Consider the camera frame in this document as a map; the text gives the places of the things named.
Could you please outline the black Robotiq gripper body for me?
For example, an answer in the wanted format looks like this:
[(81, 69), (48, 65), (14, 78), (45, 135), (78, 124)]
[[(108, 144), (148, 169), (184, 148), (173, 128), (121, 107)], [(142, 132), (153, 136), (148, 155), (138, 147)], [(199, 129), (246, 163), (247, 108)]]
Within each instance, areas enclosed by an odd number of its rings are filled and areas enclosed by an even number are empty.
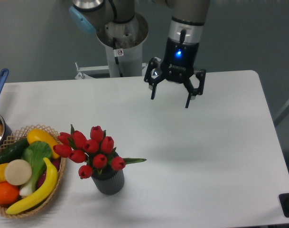
[(194, 73), (198, 48), (199, 43), (179, 43), (168, 38), (160, 65), (163, 77), (180, 84), (183, 83), (183, 79), (190, 78)]

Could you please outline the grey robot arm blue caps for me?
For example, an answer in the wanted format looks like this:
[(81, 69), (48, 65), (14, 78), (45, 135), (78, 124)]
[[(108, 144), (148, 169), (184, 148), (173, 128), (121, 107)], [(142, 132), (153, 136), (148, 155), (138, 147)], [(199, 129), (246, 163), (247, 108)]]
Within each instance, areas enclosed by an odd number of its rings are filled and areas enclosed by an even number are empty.
[(205, 70), (194, 63), (210, 2), (163, 0), (173, 10), (163, 59), (156, 57), (142, 69), (142, 45), (149, 27), (135, 11), (132, 0), (75, 0), (69, 14), (85, 33), (95, 34), (104, 45), (110, 77), (143, 76), (152, 92), (163, 80), (183, 84), (188, 100), (204, 90)]

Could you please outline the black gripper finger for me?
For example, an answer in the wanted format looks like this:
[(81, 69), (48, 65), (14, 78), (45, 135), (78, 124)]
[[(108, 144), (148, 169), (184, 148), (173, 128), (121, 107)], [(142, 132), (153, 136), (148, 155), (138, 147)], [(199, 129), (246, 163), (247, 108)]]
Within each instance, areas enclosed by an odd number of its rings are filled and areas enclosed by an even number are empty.
[(161, 69), (161, 59), (153, 57), (147, 66), (144, 76), (144, 81), (149, 84), (151, 92), (151, 99), (153, 100), (156, 95), (157, 85), (166, 79), (167, 73)]
[(190, 101), (194, 100), (197, 95), (202, 95), (204, 91), (206, 70), (205, 69), (199, 71), (195, 70), (194, 74), (196, 78), (199, 80), (199, 86), (197, 88), (193, 87), (189, 76), (183, 77), (183, 84), (188, 91), (188, 97), (185, 108), (188, 108)]

